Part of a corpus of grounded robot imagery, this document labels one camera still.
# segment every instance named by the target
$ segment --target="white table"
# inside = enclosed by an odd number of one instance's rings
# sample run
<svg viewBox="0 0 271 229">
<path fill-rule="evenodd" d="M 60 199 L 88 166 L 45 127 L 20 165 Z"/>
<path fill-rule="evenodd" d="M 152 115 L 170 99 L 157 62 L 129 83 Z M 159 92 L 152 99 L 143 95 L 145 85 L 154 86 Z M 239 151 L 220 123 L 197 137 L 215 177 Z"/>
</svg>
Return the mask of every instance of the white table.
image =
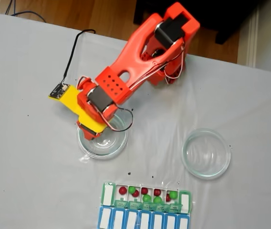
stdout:
<svg viewBox="0 0 271 229">
<path fill-rule="evenodd" d="M 177 84 L 145 83 L 129 99 L 135 123 L 124 152 L 97 161 L 78 146 L 77 117 L 47 98 L 77 33 L 0 15 L 0 228 L 95 228 L 102 183 L 113 181 L 190 190 L 192 229 L 271 229 L 271 73 L 187 56 Z M 67 83 L 96 77 L 124 43 L 80 37 Z M 200 127 L 232 148 L 214 181 L 181 163 L 184 140 Z"/>
</svg>

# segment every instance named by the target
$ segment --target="red ball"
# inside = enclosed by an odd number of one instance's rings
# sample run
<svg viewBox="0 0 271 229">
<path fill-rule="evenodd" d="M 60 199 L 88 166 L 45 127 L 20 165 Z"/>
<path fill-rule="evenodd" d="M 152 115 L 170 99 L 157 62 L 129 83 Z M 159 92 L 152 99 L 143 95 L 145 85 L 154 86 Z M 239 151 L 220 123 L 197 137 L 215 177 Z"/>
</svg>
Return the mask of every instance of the red ball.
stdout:
<svg viewBox="0 0 271 229">
<path fill-rule="evenodd" d="M 170 199 L 170 197 L 169 197 L 169 194 L 167 193 L 166 194 L 166 202 L 170 202 L 171 201 L 171 199 Z"/>
<path fill-rule="evenodd" d="M 147 189 L 146 187 L 143 187 L 143 188 L 141 189 L 141 193 L 142 193 L 143 195 L 146 195 L 146 194 L 148 193 L 148 189 Z"/>
<path fill-rule="evenodd" d="M 161 195 L 161 190 L 160 189 L 155 189 L 154 190 L 154 196 L 158 197 Z"/>
<path fill-rule="evenodd" d="M 139 196 L 139 191 L 138 190 L 135 190 L 135 192 L 132 194 L 133 197 L 138 197 Z"/>
<path fill-rule="evenodd" d="M 119 192 L 121 195 L 125 195 L 126 192 L 127 192 L 127 188 L 125 188 L 124 186 L 121 186 L 120 189 L 118 190 L 118 192 Z"/>
</svg>

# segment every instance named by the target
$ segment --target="green pill organizer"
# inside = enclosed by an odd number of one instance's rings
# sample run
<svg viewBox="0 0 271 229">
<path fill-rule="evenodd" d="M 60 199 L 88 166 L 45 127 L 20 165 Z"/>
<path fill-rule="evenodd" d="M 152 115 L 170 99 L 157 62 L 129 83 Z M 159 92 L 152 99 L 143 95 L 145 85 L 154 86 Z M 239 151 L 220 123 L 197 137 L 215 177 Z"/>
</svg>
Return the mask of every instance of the green pill organizer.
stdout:
<svg viewBox="0 0 271 229">
<path fill-rule="evenodd" d="M 121 187 L 125 187 L 127 190 L 123 194 L 119 192 Z M 186 190 L 105 182 L 101 205 L 162 213 L 189 214 L 191 212 L 191 193 Z"/>
</svg>

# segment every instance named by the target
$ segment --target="glass bowl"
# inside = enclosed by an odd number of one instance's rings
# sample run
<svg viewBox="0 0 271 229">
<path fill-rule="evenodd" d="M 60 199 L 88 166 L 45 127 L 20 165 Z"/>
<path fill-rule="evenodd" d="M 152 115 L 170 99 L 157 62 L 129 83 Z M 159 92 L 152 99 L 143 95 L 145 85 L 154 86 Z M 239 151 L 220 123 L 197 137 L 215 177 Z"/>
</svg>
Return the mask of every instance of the glass bowl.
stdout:
<svg viewBox="0 0 271 229">
<path fill-rule="evenodd" d="M 182 148 L 182 162 L 196 177 L 214 179 L 228 168 L 230 148 L 216 131 L 197 129 L 190 133 Z"/>
<path fill-rule="evenodd" d="M 117 115 L 114 115 L 110 124 L 116 129 L 124 129 L 125 122 Z M 108 127 L 101 135 L 93 140 L 85 139 L 83 131 L 77 128 L 78 143 L 85 154 L 98 159 L 110 159 L 117 156 L 125 147 L 128 133 L 127 131 L 115 132 Z"/>
</svg>

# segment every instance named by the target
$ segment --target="green candy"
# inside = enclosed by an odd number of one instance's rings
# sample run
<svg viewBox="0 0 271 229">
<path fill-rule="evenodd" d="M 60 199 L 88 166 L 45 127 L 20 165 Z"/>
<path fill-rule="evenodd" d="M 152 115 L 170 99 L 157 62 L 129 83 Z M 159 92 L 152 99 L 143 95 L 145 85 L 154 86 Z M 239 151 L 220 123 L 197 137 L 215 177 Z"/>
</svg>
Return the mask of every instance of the green candy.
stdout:
<svg viewBox="0 0 271 229">
<path fill-rule="evenodd" d="M 154 198 L 154 203 L 159 204 L 161 202 L 162 202 L 162 198 L 161 197 L 155 197 Z"/>
<path fill-rule="evenodd" d="M 144 195 L 144 196 L 143 196 L 143 201 L 144 201 L 144 202 L 150 202 L 150 201 L 151 201 L 150 195 L 148 195 L 148 194 Z"/>
<path fill-rule="evenodd" d="M 128 192 L 129 192 L 130 194 L 134 194 L 135 191 L 136 191 L 135 187 L 129 186 Z"/>
<path fill-rule="evenodd" d="M 176 191 L 170 191 L 170 192 L 169 192 L 169 197 L 170 197 L 171 199 L 177 199 L 177 197 L 178 197 L 178 192 L 176 192 Z"/>
</svg>

